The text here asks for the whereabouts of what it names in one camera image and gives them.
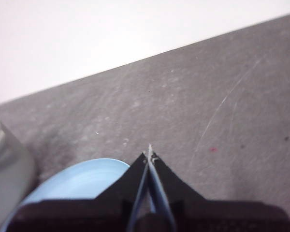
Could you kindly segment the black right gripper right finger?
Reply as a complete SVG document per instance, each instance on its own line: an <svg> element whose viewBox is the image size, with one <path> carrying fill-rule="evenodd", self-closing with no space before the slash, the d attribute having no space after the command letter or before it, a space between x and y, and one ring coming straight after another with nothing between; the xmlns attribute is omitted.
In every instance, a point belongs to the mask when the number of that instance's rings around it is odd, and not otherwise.
<svg viewBox="0 0 290 232"><path fill-rule="evenodd" d="M182 181L151 146L147 163L156 211L176 232L290 232L290 217L278 206L207 199Z"/></svg>

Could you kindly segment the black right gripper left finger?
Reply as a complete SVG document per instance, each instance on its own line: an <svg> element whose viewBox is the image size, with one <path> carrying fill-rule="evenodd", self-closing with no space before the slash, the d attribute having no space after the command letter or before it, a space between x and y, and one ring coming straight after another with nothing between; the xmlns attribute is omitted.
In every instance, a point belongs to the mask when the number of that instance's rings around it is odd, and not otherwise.
<svg viewBox="0 0 290 232"><path fill-rule="evenodd" d="M17 210L9 232L124 232L147 168L141 154L125 173L94 199L43 200Z"/></svg>

